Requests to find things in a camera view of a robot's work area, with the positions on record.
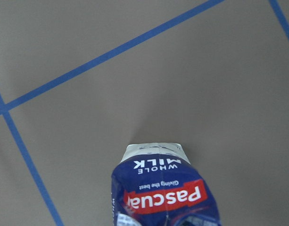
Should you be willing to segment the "blue white milk carton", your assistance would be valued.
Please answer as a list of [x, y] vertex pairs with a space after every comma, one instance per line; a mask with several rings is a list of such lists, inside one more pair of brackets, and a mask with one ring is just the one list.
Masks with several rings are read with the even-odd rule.
[[219, 226], [205, 180], [178, 143], [128, 145], [111, 175], [115, 226]]

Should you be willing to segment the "brown paper table cover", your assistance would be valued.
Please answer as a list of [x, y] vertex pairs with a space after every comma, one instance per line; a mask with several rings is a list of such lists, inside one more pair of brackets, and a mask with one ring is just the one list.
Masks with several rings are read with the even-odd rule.
[[0, 0], [0, 226], [110, 226], [113, 168], [174, 142], [225, 226], [289, 226], [289, 0], [225, 0], [42, 94], [201, 0]]

